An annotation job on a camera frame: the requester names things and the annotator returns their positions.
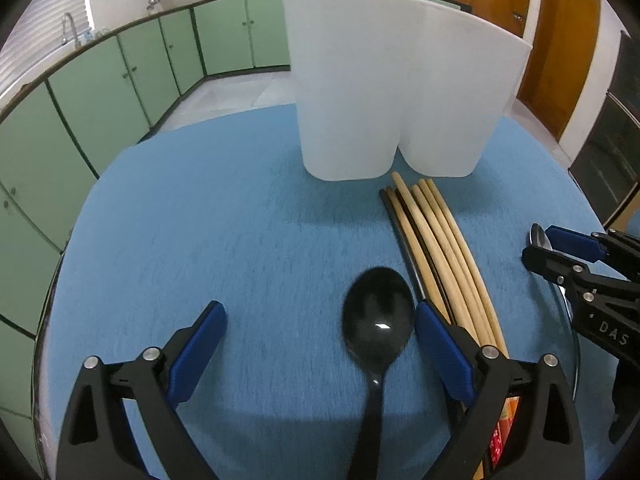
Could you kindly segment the black plastic spoon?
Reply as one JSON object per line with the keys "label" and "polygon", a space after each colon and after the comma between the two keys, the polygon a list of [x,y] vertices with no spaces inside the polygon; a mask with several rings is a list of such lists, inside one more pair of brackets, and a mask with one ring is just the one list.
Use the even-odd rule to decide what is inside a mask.
{"label": "black plastic spoon", "polygon": [[413,325],[412,293],[397,271],[376,266],[349,287],[343,301],[342,336],[347,352],[366,376],[368,389],[349,479],[378,476],[385,374],[406,348]]}

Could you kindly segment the black chopstick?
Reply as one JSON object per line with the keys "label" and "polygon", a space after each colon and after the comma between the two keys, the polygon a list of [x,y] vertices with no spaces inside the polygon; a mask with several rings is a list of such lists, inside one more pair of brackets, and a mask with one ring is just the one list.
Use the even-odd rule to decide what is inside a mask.
{"label": "black chopstick", "polygon": [[416,299],[419,301],[428,300],[449,322],[447,301],[442,298],[436,276],[426,258],[426,253],[420,244],[420,240],[416,236],[416,232],[414,232],[405,207],[402,206],[402,201],[392,188],[383,188],[380,191],[380,196],[390,217],[390,222],[392,222],[400,250],[407,263]]}

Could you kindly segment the green lower kitchen cabinets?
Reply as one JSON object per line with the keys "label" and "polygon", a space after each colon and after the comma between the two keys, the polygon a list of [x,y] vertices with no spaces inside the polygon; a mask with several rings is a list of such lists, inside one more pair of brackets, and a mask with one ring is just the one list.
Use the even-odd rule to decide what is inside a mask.
{"label": "green lower kitchen cabinets", "polygon": [[1,423],[29,466],[38,332],[91,188],[203,82],[288,64],[282,0],[205,0],[90,42],[2,110]]}

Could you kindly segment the black glass cabinet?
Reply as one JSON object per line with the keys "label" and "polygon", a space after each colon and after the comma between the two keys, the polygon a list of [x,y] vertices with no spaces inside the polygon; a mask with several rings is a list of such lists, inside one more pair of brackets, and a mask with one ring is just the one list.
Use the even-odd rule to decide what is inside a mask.
{"label": "black glass cabinet", "polygon": [[604,226],[639,191],[639,43],[620,34],[612,82],[570,175]]}

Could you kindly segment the right wooden door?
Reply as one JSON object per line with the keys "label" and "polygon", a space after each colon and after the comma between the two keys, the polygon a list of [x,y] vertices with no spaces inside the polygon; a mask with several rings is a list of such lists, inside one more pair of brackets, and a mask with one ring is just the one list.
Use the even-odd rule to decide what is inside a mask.
{"label": "right wooden door", "polygon": [[541,0],[518,99],[559,140],[596,50],[601,0]]}

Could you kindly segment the white double utensil holder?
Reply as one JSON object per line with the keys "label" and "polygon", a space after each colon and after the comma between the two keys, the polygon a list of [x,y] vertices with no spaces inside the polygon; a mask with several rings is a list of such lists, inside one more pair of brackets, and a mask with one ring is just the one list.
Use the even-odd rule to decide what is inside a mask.
{"label": "white double utensil holder", "polygon": [[282,0],[305,169],[381,177],[396,156],[462,178],[511,102],[532,48],[428,0]]}

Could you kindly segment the blue table mat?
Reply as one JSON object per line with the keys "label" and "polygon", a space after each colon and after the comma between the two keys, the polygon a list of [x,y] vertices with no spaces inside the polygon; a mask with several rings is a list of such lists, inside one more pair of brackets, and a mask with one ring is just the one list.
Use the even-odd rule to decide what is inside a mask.
{"label": "blue table mat", "polygon": [[[221,479],[344,479],[366,400],[341,335],[343,298],[371,266],[410,275],[378,190],[390,176],[307,174],[293,105],[200,122],[128,148],[88,195],[66,247],[40,372],[52,476],[66,404],[87,356],[163,347],[210,300],[228,330],[184,426]],[[494,304],[511,358],[559,357],[562,301],[528,273],[532,223],[602,226],[568,173],[502,118],[469,177],[438,179]],[[449,438],[445,396],[412,337],[385,381],[380,479],[421,479]]]}

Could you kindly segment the chrome sink faucet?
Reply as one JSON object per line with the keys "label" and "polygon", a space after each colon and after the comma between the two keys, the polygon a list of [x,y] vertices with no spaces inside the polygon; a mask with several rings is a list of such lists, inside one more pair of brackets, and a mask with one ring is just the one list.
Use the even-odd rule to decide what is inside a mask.
{"label": "chrome sink faucet", "polygon": [[70,12],[65,12],[62,16],[61,44],[65,46],[70,41],[73,41],[75,49],[79,49],[81,47],[81,42],[73,15],[70,14]]}

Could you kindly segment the window blind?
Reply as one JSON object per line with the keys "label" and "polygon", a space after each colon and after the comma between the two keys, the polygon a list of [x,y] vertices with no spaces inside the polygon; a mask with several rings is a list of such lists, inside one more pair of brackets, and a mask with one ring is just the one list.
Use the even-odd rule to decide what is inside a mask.
{"label": "window blind", "polygon": [[62,16],[73,15],[79,37],[92,29],[89,0],[32,0],[1,49],[1,95],[31,68],[63,47]]}

